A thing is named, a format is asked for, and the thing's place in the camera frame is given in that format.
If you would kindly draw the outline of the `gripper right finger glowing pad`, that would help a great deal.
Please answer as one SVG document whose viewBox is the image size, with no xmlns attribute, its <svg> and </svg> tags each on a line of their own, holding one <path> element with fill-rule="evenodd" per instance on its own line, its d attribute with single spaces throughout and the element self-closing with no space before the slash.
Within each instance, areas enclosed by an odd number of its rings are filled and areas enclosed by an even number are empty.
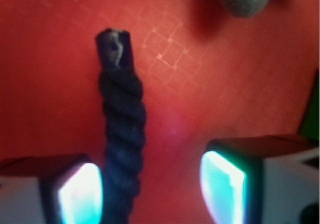
<svg viewBox="0 0 320 224">
<path fill-rule="evenodd" d="M 319 223 L 319 141 L 299 135 L 222 138 L 201 157 L 215 223 Z"/>
</svg>

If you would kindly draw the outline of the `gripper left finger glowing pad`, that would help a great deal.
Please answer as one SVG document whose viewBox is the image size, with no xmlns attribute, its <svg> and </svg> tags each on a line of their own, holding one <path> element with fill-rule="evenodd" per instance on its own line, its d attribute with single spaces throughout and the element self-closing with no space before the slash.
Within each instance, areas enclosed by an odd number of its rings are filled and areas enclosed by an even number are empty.
<svg viewBox="0 0 320 224">
<path fill-rule="evenodd" d="M 100 223 L 102 175 L 85 154 L 0 162 L 1 223 Z"/>
</svg>

